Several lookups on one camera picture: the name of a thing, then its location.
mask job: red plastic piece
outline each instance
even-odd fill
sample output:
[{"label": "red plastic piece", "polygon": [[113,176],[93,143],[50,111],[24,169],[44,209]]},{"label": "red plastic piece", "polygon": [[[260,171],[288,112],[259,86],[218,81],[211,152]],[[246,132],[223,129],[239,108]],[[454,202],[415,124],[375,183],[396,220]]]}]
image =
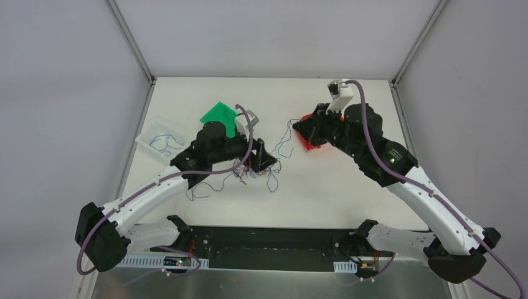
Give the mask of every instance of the red plastic piece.
[{"label": "red plastic piece", "polygon": [[[307,115],[303,116],[303,117],[301,118],[301,120],[305,120],[305,119],[309,118],[311,115],[312,115],[312,113],[307,114]],[[313,146],[313,145],[309,144],[308,141],[306,141],[306,140],[305,140],[305,139],[299,134],[299,132],[295,131],[295,133],[297,133],[297,136],[299,137],[299,139],[301,140],[302,144],[304,145],[304,148],[306,148],[307,151],[309,151],[309,150],[313,150],[314,148],[320,148],[320,147],[322,147],[322,145]]]}]

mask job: white enclosure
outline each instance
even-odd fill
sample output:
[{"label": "white enclosure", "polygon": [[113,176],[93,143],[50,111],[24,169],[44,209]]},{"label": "white enclosure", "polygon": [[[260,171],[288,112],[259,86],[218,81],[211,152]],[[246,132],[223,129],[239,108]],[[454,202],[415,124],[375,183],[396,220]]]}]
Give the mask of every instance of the white enclosure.
[{"label": "white enclosure", "polygon": [[[528,281],[526,15],[524,0],[1,1],[0,297],[85,298],[78,214],[125,188],[157,77],[385,80],[408,148]],[[517,298],[487,259],[478,278]]]}]

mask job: white cable carrier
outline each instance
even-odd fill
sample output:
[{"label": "white cable carrier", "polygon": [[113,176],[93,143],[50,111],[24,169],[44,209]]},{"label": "white cable carrier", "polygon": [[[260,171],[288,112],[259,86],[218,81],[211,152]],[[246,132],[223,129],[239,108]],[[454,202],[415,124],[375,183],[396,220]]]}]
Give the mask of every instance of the white cable carrier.
[{"label": "white cable carrier", "polygon": [[[178,254],[128,254],[123,260],[116,265],[119,268],[162,268],[161,271],[164,272],[165,269],[193,269],[198,267],[198,262],[195,259],[191,259],[191,266],[177,266],[177,265],[165,265],[165,259],[186,259],[185,255]],[[199,259],[202,265],[200,269],[209,268],[209,260]]]},{"label": "white cable carrier", "polygon": [[356,273],[357,265],[354,262],[334,262],[336,273]]}]

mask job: white plastic container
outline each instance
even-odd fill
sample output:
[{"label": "white plastic container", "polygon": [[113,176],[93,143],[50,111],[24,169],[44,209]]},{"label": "white plastic container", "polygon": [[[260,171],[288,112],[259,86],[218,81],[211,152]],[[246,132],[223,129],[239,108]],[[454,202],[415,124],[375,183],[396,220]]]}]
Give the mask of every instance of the white plastic container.
[{"label": "white plastic container", "polygon": [[159,120],[143,130],[136,138],[136,142],[147,152],[167,162],[190,144],[184,131],[177,130]]}]

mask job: robotic arm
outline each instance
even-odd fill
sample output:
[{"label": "robotic arm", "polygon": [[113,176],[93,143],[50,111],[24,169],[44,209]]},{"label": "robotic arm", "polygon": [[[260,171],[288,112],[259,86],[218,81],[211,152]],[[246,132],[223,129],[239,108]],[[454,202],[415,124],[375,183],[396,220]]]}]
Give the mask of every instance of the robotic arm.
[{"label": "robotic arm", "polygon": [[[183,250],[191,231],[178,216],[168,216],[152,224],[137,223],[168,199],[214,173],[213,164],[236,158],[242,161],[248,151],[249,156],[243,163],[256,173],[276,163],[276,159],[266,152],[264,141],[252,139],[251,130],[258,123],[257,116],[251,111],[243,112],[246,114],[235,119],[233,138],[226,137],[223,124],[208,122],[198,132],[196,140],[149,182],[101,207],[91,202],[82,208],[75,241],[81,248],[84,246],[84,252],[99,272],[113,268],[127,252],[160,245],[174,245]],[[187,174],[177,175],[183,171]]]},{"label": "robotic arm", "polygon": [[[354,96],[346,80],[335,80],[328,85],[333,101],[318,104],[307,119],[293,125],[300,137],[311,146],[330,143],[354,159],[368,178],[401,198],[429,226],[431,232],[412,232],[394,229],[377,221],[364,221],[355,237],[366,240],[375,250],[386,250],[427,262],[440,277],[461,283],[480,272],[486,250],[457,220],[435,195],[446,198],[401,144],[383,137],[382,117],[366,104],[368,132],[375,152],[383,164],[393,172],[406,176],[433,190],[428,194],[413,184],[400,181],[387,173],[369,151],[364,135],[361,104],[344,107]],[[450,201],[446,203],[472,228],[490,248],[501,235],[494,228],[482,228],[459,211]]]}]

